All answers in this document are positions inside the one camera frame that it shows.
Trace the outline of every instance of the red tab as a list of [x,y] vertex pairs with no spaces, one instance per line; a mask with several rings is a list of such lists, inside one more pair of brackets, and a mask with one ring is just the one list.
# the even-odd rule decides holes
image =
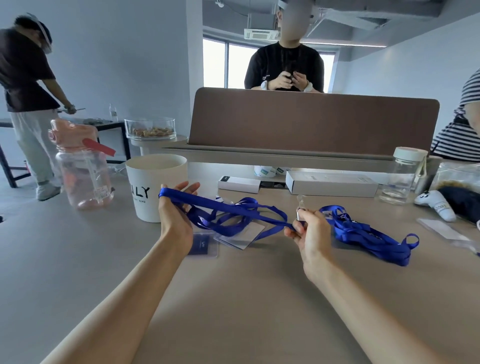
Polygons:
[[111,156],[111,157],[115,156],[116,151],[114,149],[109,148],[109,147],[107,147],[103,144],[100,144],[100,143],[98,143],[95,140],[92,140],[90,138],[85,138],[84,140],[82,140],[82,143],[87,148],[97,150],[99,152],[104,152],[106,155]]

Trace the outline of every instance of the black t-shirt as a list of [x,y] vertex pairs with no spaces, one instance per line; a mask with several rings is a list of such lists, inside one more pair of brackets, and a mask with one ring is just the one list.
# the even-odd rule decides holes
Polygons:
[[[307,76],[317,91],[324,91],[324,61],[313,48],[300,44],[284,48],[274,43],[260,48],[250,59],[245,76],[245,88],[260,86],[263,81],[275,80],[283,71],[297,71]],[[299,91],[295,86],[282,91]]]
[[8,111],[60,107],[37,83],[38,80],[51,79],[55,76],[42,48],[15,29],[0,29],[0,85],[5,88]]

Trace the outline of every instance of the gray pants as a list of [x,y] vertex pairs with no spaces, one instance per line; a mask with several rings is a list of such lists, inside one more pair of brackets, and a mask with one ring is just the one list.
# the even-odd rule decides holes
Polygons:
[[27,159],[28,167],[37,183],[60,178],[55,159],[57,147],[48,138],[50,121],[58,117],[56,110],[12,112],[12,123],[17,142]]

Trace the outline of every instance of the pink water bottle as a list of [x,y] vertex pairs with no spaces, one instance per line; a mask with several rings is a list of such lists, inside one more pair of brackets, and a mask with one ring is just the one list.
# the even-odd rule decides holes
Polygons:
[[113,192],[103,151],[110,148],[96,142],[96,127],[73,124],[63,119],[55,119],[51,123],[49,137],[59,150],[57,161],[70,204],[77,209],[108,205]]

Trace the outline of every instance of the person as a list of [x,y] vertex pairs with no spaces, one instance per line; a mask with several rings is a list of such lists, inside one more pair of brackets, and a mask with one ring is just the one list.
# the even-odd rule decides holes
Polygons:
[[480,69],[465,83],[455,119],[433,139],[430,155],[480,162]]
[[0,84],[17,142],[37,183],[39,201],[60,193],[60,187],[51,183],[61,173],[55,160],[57,149],[48,138],[50,121],[58,117],[60,105],[37,81],[43,82],[69,114],[76,112],[48,65],[51,43],[48,28],[31,14],[17,17],[12,28],[0,29]]
[[276,15],[280,40],[254,53],[245,75],[245,88],[321,93],[324,62],[316,50],[300,43],[309,25],[313,1],[291,0],[288,7],[286,1],[279,4]]
[[[187,186],[184,182],[175,189],[186,188],[185,192],[196,194],[200,184]],[[150,252],[42,364],[132,362],[165,290],[193,243],[190,221],[170,199],[161,197],[158,211],[161,235]],[[285,229],[285,235],[297,243],[307,278],[329,300],[371,362],[443,363],[335,263],[330,252],[330,225],[323,215],[303,210],[299,215],[307,222],[306,228],[294,221],[295,230]]]

